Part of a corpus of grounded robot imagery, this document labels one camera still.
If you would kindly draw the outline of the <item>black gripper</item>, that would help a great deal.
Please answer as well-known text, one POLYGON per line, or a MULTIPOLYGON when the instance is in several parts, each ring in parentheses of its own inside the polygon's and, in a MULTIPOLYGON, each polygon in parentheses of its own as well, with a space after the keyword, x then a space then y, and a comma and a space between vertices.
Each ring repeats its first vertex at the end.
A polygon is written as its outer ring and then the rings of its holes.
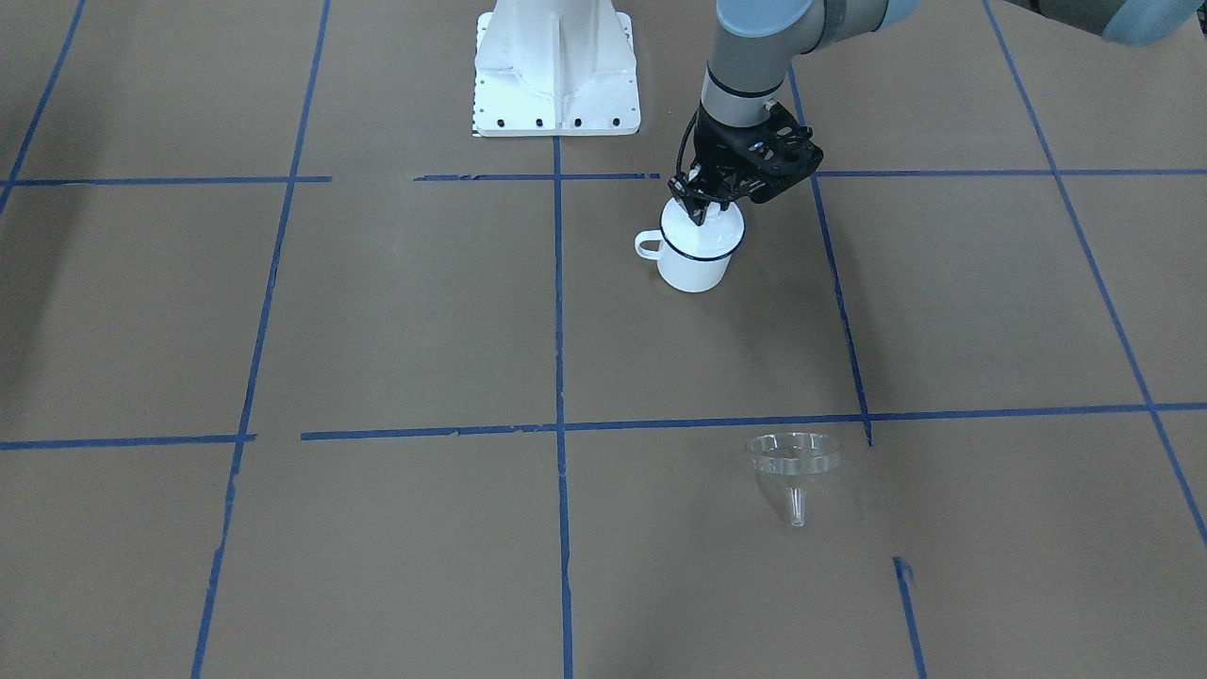
POLYGON ((723 212, 745 197, 742 182, 751 164, 740 145, 733 144, 742 134, 742 128, 713 119, 702 104, 690 115, 675 156, 670 192, 692 224, 705 224, 710 209, 723 212))

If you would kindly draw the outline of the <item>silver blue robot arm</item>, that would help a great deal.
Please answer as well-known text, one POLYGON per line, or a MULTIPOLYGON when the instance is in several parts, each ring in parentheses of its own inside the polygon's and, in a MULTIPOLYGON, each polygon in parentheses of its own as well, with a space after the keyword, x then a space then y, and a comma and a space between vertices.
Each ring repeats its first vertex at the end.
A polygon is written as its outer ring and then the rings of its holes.
POLYGON ((696 112, 681 144, 690 166, 669 181, 694 224, 711 207, 771 201, 818 170, 812 130, 780 103, 792 60, 896 25, 914 1, 719 1, 696 112))

